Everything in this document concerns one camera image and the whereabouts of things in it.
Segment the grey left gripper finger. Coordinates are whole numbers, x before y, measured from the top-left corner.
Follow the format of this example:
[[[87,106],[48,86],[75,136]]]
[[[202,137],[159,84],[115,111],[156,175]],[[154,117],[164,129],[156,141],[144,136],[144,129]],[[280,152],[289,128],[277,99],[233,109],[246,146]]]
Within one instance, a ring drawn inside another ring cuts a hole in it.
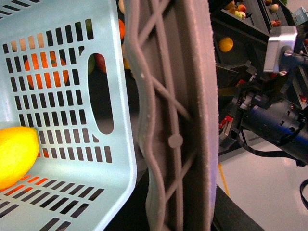
[[[125,57],[136,80],[137,142],[152,231],[208,231],[218,166],[218,93],[206,0],[126,0]]]

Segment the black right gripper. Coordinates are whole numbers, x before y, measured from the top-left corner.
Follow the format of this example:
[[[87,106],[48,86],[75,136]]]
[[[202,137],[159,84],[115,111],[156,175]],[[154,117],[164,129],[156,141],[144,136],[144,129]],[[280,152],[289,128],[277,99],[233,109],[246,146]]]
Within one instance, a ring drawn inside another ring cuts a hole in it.
[[[216,73],[219,149],[229,149],[239,139],[243,117],[253,107],[261,84],[250,61],[241,65],[217,63]]]

